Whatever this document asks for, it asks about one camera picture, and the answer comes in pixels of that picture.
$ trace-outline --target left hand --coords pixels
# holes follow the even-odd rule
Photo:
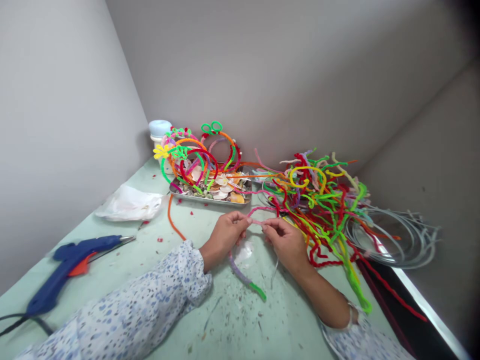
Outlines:
[[[228,254],[235,243],[244,239],[252,219],[239,211],[220,216],[208,241],[199,249],[203,257],[203,271],[208,273]]]

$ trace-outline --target hand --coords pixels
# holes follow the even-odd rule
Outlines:
[[[200,248],[205,273],[218,265],[235,243],[245,239],[246,230],[251,224],[252,219],[239,211],[232,211],[218,218],[210,238]]]
[[[302,232],[281,218],[271,218],[261,226],[265,240],[273,245],[278,259],[295,276],[311,267]]]

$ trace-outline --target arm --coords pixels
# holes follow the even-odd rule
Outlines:
[[[279,218],[265,221],[262,230],[278,259],[310,299],[322,321],[325,340],[339,359],[413,359],[310,265],[300,230]]]
[[[245,237],[251,223],[239,212],[220,216],[200,250],[183,242],[151,271],[87,303],[17,359],[143,359],[178,319],[201,304],[212,285],[208,271]]]
[[[331,328],[346,327],[350,321],[349,303],[310,265],[300,230],[279,218],[265,221],[262,230],[267,241],[273,244],[280,262],[307,294],[322,322]]]

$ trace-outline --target hot glue gun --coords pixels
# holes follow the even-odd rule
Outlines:
[[[86,274],[88,263],[133,240],[135,240],[135,236],[111,235],[83,240],[78,244],[72,242],[57,248],[53,259],[59,261],[60,264],[30,300],[25,313],[0,318],[3,320],[20,317],[20,320],[1,332],[0,336],[9,333],[28,319],[37,321],[47,333],[50,333],[45,329],[46,324],[37,316],[48,313],[57,305],[57,297],[67,280],[70,277]]]

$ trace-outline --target sleeve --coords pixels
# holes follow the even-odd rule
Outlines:
[[[45,342],[16,359],[143,359],[178,319],[201,304],[211,285],[200,252],[184,241],[152,271],[87,303]]]
[[[342,360],[385,359],[414,360],[397,341],[376,329],[367,315],[357,306],[350,305],[350,322],[343,329],[321,324],[323,336],[333,352]],[[353,323],[353,309],[358,311],[357,323]]]

